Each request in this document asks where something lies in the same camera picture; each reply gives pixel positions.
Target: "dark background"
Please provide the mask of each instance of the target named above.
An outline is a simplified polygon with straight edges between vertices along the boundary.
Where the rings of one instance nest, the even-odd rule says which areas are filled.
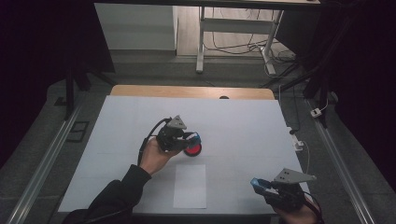
[[[71,59],[78,56],[99,71],[114,68],[93,4],[22,0],[0,4],[2,166],[46,102],[48,86],[64,79]],[[395,12],[393,1],[366,1],[329,68],[330,91],[339,98],[338,115],[394,189]],[[332,15],[319,18],[311,50],[338,26]]]
[[[67,1],[3,1],[0,6],[0,167],[72,60],[114,72],[94,5]]]

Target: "floor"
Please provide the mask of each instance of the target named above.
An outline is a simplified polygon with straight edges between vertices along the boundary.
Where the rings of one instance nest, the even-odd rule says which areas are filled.
[[[229,9],[221,11],[227,16]],[[183,31],[179,31],[179,41]],[[219,46],[237,45],[247,43],[250,36],[241,42],[222,43]],[[195,59],[191,56],[194,48],[181,47],[178,56],[168,52],[153,51],[112,51],[116,74],[108,74],[120,84],[138,85],[176,85],[176,86],[217,86],[259,88],[261,84],[271,80],[265,75],[262,59],[255,57],[254,53],[248,57],[225,57],[219,52],[206,51],[205,71],[202,75],[195,73]],[[281,72],[287,64],[275,64],[276,71]],[[289,79],[281,79],[272,87],[276,90],[279,85],[296,78],[301,71],[294,71]],[[58,155],[46,182],[33,203],[24,223],[61,223],[65,214],[56,212],[62,201],[64,192],[72,178],[79,158],[86,146],[94,123],[98,117],[103,101],[111,91],[111,86],[103,80],[89,75],[92,87],[87,92],[77,91],[81,97],[85,95],[83,107],[77,121],[87,121],[88,129],[81,141],[70,141],[76,137],[70,133],[67,136],[62,150]],[[323,210],[326,223],[354,224],[361,223],[344,185],[337,174],[329,153],[318,134],[315,122],[309,115],[309,107],[302,96],[305,82],[284,92],[275,91],[286,123],[293,129],[300,140],[305,141],[304,150],[297,154],[303,169],[315,175],[318,181],[308,184],[312,194],[318,198]],[[55,104],[60,97],[65,96],[64,82],[52,85],[48,90],[48,100],[43,106],[40,115],[25,135],[15,153],[8,163],[0,170],[0,223],[6,223],[13,208],[25,190],[35,168],[40,163],[52,139],[60,129],[64,119],[64,106]],[[354,138],[350,131],[339,120],[333,111],[336,101],[331,98],[328,106],[327,121],[335,144],[340,149],[347,168],[356,185],[373,213],[376,223],[396,223],[396,194],[380,174],[376,166],[368,157],[364,148]]]
[[[276,16],[276,13],[277,11],[264,9],[205,8],[206,18],[217,19],[270,21]],[[177,15],[177,55],[196,56],[199,42],[200,9],[198,7],[178,7]],[[266,39],[267,35],[205,32],[205,56],[261,57],[257,49],[249,50],[249,47],[254,47],[255,44],[262,45]],[[275,41],[273,45],[274,54],[283,50],[287,50],[286,47]]]

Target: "aluminum rail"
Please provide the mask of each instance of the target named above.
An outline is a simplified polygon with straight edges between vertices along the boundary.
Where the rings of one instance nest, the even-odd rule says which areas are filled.
[[[308,100],[305,100],[308,110],[311,111],[314,109],[311,104],[309,104]],[[315,124],[317,126],[320,137],[323,140],[327,151],[329,152],[330,158],[332,159],[332,163],[335,166],[335,170],[338,173],[338,176],[341,179],[341,182],[344,185],[346,193],[349,195],[353,206],[355,207],[356,214],[358,215],[361,223],[363,224],[375,224],[375,220],[373,215],[371,214],[367,203],[364,201],[361,196],[361,191],[356,186],[350,172],[347,169],[347,166],[336,146],[334,141],[332,140],[332,136],[330,135],[327,129],[324,129],[318,119],[315,119]]]
[[[20,224],[23,223],[26,219],[38,193],[43,187],[43,184],[50,172],[50,169],[52,168],[53,163],[55,162],[59,152],[61,151],[62,146],[64,145],[64,141],[66,140],[67,135],[73,127],[73,123],[82,108],[85,97],[85,92],[81,92],[78,95],[75,110],[69,117],[69,120],[64,121],[61,129],[59,130],[59,132],[57,132],[52,142],[50,143],[46,154],[44,155],[40,164],[37,166],[37,169],[35,170],[32,178],[30,179],[29,184],[27,185],[22,196],[20,197],[20,200],[12,211],[11,216],[8,218],[7,224]]]

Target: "wooden table edge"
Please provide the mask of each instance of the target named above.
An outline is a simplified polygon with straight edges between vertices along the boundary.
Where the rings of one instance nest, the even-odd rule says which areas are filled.
[[[275,100],[271,90],[253,88],[116,85],[110,95],[209,99],[226,96],[230,99],[240,100]]]

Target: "white wall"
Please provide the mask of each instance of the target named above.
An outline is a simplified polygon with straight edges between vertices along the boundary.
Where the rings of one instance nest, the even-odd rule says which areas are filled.
[[[109,49],[177,46],[177,7],[95,4]]]

